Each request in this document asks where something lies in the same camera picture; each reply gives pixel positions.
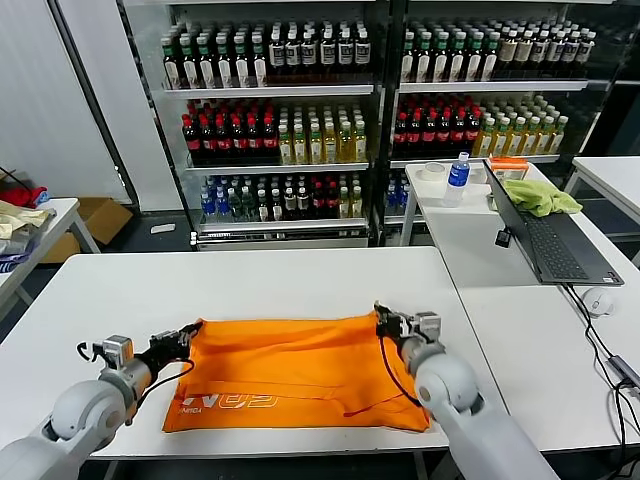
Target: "black cable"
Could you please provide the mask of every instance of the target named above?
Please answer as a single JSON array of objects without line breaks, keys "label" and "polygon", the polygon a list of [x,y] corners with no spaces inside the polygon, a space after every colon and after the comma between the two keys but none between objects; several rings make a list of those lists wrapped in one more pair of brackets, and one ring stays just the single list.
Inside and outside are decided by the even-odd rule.
[{"label": "black cable", "polygon": [[183,363],[188,363],[190,365],[190,367],[176,375],[173,375],[169,378],[165,378],[164,380],[159,381],[158,383],[156,383],[155,385],[152,385],[151,387],[149,387],[149,389],[147,389],[146,392],[144,392],[142,394],[142,396],[140,397],[140,400],[138,400],[138,410],[140,409],[140,407],[142,406],[142,402],[144,402],[146,400],[146,398],[149,396],[149,394],[151,392],[153,392],[156,388],[160,387],[161,385],[164,385],[167,382],[170,382],[171,380],[176,380],[180,377],[185,376],[187,373],[191,372],[194,368],[196,368],[196,364],[193,362],[193,360],[189,359],[189,358],[183,358],[180,360],[176,360],[177,362],[183,362]]},{"label": "black cable", "polygon": [[411,395],[409,395],[409,392],[407,392],[404,387],[402,385],[400,385],[400,382],[396,379],[395,375],[393,374],[393,372],[391,371],[391,367],[389,366],[389,362],[387,361],[387,352],[384,349],[384,341],[382,337],[378,337],[378,339],[380,340],[380,351],[382,352],[382,360],[384,361],[384,367],[387,369],[387,373],[389,374],[389,376],[391,377],[391,380],[393,380],[393,383],[396,384],[396,387],[398,387],[398,389],[402,392],[402,394],[407,397],[409,399],[409,401],[411,403],[413,403],[416,407],[420,407],[422,408],[422,405],[420,404],[420,402],[418,401],[417,398],[412,397]]}]

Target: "orange bag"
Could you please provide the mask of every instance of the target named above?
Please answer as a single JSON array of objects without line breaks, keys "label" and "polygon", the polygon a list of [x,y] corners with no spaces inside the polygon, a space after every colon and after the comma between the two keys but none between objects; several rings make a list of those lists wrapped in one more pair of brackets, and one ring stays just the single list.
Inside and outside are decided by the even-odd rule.
[{"label": "orange bag", "polygon": [[[375,312],[342,320],[205,322],[191,345],[165,432],[233,427],[374,427],[422,432],[429,420],[393,383]],[[413,380],[390,339],[392,371]]]}]

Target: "green cloth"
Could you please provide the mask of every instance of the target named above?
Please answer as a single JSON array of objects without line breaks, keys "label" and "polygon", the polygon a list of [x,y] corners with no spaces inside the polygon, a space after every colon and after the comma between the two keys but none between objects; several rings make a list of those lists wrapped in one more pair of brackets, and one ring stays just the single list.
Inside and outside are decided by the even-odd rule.
[{"label": "green cloth", "polygon": [[582,205],[555,185],[539,180],[505,180],[504,188],[511,201],[536,217],[550,213],[578,213]]}]

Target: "computer mouse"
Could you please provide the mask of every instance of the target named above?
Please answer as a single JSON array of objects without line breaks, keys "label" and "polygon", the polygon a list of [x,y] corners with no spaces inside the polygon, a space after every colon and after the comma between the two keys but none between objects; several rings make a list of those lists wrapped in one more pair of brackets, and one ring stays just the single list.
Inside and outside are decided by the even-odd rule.
[{"label": "computer mouse", "polygon": [[613,298],[611,294],[602,287],[593,287],[584,292],[582,294],[582,301],[592,318],[611,315],[613,313]]}]

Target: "plastic bottle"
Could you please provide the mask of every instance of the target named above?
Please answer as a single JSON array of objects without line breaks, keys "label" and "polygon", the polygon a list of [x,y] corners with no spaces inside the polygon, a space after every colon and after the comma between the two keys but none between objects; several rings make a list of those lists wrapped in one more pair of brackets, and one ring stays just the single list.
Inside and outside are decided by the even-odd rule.
[{"label": "plastic bottle", "polygon": [[451,164],[449,179],[447,180],[447,189],[442,198],[442,205],[445,207],[457,207],[462,201],[464,187],[467,185],[469,178],[469,154],[460,152],[458,159]]}]

